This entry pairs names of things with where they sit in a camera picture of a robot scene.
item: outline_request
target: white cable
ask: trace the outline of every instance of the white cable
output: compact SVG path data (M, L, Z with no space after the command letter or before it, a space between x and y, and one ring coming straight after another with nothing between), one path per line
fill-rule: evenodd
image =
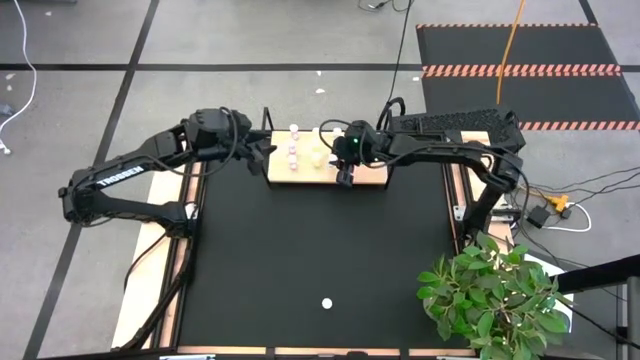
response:
M31 102L33 101L33 97L36 95L36 84L38 83L38 72L36 71L36 68L33 67L31 62L29 61L29 57L27 56L27 22L24 19L24 14L22 14L22 9L20 8L20 4L18 4L18 0L13 0L13 2L14 4L16 4L16 9L18 9L18 14L20 15L20 19L22 20L22 33L23 33L22 55L24 55L24 59L27 62L27 65L29 65L29 67L33 71L33 86L31 88L31 96L29 97L29 100L27 101L27 103L24 104L22 109L20 109L15 114L11 115L7 120L5 120L4 122L2 122L2 124L0 124L0 136L2 135L2 129L4 129L5 125L7 125L11 121L13 121L15 118L17 118L20 114L22 114L22 112L27 107L29 107L29 105L31 105ZM11 150L9 150L9 148L4 144L4 142L2 142L2 138L0 138L0 150L4 150L5 155L11 154Z
M544 226L542 227L543 229L547 229L547 230L559 230L559 231L568 231L568 232L587 232L589 230L591 230L591 216L589 216L589 213L587 212L587 210L582 207L582 205L580 204L576 204L576 203L567 203L566 208L569 207L578 207L580 210L582 210L582 212L584 213L584 215L587 217L587 227L584 229L567 229L567 228L563 228L563 227L557 227L557 226Z

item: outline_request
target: floor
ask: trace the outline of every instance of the floor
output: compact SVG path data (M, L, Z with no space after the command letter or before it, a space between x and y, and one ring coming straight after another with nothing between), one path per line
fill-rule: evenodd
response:
M588 2L618 62L638 69L640 23L634 15L640 12L640 3ZM25 349L35 357L110 347L139 225L120 221L83 229L75 249L69 246L73 241L67 238L73 234L61 216L56 191L74 170L90 165L97 153L110 158L130 151L202 107L224 105L258 121L262 107L269 106L278 127L298 123L308 128L327 118L375 121L388 96L390 64L397 56L403 22L403 15L391 8L379 13L358 10L355 0L21 3L29 29L30 59L50 64L51 70L38 73L31 107L2 133L13 151L11 156L0 156L0 349L7 359L23 357ZM133 60L159 67L134 74L127 64L149 9L149 15L155 16L146 42L139 42L144 45L139 58ZM420 74L415 64L420 58L413 25L505 23L512 21L516 10L515 0L417 0L402 55L403 64L414 66L398 74L394 94L405 98L409 112L425 110L416 81ZM537 0L529 1L522 21L577 23L586 22L586 17L578 0ZM5 69L0 70L0 102L15 107L28 99L32 81L30 72L7 70L20 67L6 64L24 62L21 36L14 5L0 3L0 69ZM235 71L225 71L229 67L169 71L179 70L175 64L244 66L231 69ZM314 66L324 71L316 72ZM640 97L640 73L624 77ZM126 100L116 100L129 85ZM108 124L111 130L111 125L117 126L112 139L105 137L100 147ZM531 182L561 186L638 166L637 131L524 135L528 142L522 155L524 170ZM151 175L145 174L111 193L144 200L150 181ZM606 179L590 188L611 182ZM585 264L640 251L634 226L640 192L597 196L584 205L593 219L590 232L538 230L531 234L557 256ZM580 227L584 222L575 214L563 224ZM70 267L66 277L64 266L58 268L50 287L65 243L64 253L73 254ZM32 337L40 313L44 315Z

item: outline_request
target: potted plant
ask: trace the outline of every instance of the potted plant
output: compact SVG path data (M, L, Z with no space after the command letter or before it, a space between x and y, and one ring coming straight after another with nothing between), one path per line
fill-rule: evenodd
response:
M524 260L526 247L501 254L489 236L479 233L476 241L479 246L448 261L441 257L418 276L427 315L444 340L464 336L481 359L539 359L547 343L558 344L567 332L556 300L570 302L539 263Z

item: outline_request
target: black power adapter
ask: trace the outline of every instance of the black power adapter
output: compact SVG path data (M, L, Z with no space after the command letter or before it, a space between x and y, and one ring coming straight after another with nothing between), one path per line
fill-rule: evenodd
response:
M527 216L527 221L538 229L542 229L549 216L551 216L551 213L538 205L531 210Z

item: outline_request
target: orange cable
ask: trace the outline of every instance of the orange cable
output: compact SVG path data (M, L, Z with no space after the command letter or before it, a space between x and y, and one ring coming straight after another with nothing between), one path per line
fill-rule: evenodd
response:
M504 55L502 56L502 65L500 66L500 69L498 69L498 90L496 93L497 105L500 105L500 96L502 94L502 75L504 74L504 67L507 65L509 50L511 50L511 43L513 42L513 38L516 35L516 29L518 28L518 23L520 23L520 16L522 15L522 9L524 9L524 3L525 3L525 0L520 0L520 8L518 9L516 20L513 22L513 26L511 28L511 35L509 35L509 41L507 41L507 47L504 49Z

